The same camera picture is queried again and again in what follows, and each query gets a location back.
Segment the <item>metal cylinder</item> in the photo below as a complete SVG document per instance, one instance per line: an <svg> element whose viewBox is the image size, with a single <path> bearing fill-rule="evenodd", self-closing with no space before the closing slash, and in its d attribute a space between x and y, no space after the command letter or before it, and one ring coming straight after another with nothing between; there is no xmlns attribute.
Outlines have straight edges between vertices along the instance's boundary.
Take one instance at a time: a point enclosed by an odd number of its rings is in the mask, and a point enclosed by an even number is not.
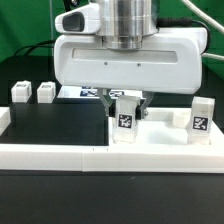
<svg viewBox="0 0 224 224"><path fill-rule="evenodd" d="M103 45L111 49L141 48L142 36L157 32L159 0L90 0L100 6Z"/></svg>

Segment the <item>white base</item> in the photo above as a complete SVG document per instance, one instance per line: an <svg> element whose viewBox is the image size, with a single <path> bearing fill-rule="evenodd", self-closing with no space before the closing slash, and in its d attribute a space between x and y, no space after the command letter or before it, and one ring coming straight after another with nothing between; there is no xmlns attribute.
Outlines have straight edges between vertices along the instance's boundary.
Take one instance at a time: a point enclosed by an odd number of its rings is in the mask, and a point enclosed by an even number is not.
<svg viewBox="0 0 224 224"><path fill-rule="evenodd" d="M47 96L38 96L38 103L52 103L54 100L54 97L47 97Z"/></svg>
<svg viewBox="0 0 224 224"><path fill-rule="evenodd" d="M174 111L149 109L135 144L110 146L0 145L0 169L224 173L224 135L212 123L210 145L187 145L172 126Z"/></svg>
<svg viewBox="0 0 224 224"><path fill-rule="evenodd" d="M11 123L10 111L8 107L0 107L0 136Z"/></svg>
<svg viewBox="0 0 224 224"><path fill-rule="evenodd" d="M30 96L12 96L12 102L13 103L27 103L29 100Z"/></svg>

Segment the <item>small white cube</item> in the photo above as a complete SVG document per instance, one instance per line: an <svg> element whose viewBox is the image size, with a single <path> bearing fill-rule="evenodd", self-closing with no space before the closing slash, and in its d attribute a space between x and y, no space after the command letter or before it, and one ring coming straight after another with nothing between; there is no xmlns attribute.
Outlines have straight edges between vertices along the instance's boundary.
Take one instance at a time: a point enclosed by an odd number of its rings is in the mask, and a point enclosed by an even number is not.
<svg viewBox="0 0 224 224"><path fill-rule="evenodd" d="M56 95L56 85L54 82L42 82L37 90L38 103L52 103Z"/></svg>
<svg viewBox="0 0 224 224"><path fill-rule="evenodd" d="M11 89L13 103L26 103L32 95L32 86L29 81L19 81Z"/></svg>

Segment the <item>white platform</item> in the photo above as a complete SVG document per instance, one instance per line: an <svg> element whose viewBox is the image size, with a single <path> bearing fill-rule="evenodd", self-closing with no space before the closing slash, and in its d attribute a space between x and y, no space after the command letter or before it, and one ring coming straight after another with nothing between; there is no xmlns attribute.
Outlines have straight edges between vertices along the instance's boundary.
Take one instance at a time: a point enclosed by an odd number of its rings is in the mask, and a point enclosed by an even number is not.
<svg viewBox="0 0 224 224"><path fill-rule="evenodd" d="M11 123L10 111L8 107L0 107L0 136Z"/></svg>
<svg viewBox="0 0 224 224"><path fill-rule="evenodd" d="M210 145L187 145L187 132L172 126L172 115L188 109L148 110L147 120L139 124L135 144L1 144L0 169L224 173L224 135L214 123Z"/></svg>

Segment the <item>screw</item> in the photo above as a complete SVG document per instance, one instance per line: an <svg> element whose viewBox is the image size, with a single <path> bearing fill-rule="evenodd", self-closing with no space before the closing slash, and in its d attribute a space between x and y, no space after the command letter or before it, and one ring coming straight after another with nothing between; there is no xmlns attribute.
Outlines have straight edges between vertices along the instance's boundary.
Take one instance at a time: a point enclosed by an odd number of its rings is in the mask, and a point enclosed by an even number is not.
<svg viewBox="0 0 224 224"><path fill-rule="evenodd" d="M145 117L147 117L149 115L147 110L144 111L144 115L145 115Z"/></svg>
<svg viewBox="0 0 224 224"><path fill-rule="evenodd" d="M79 0L70 0L70 2L73 7L77 7L79 5Z"/></svg>

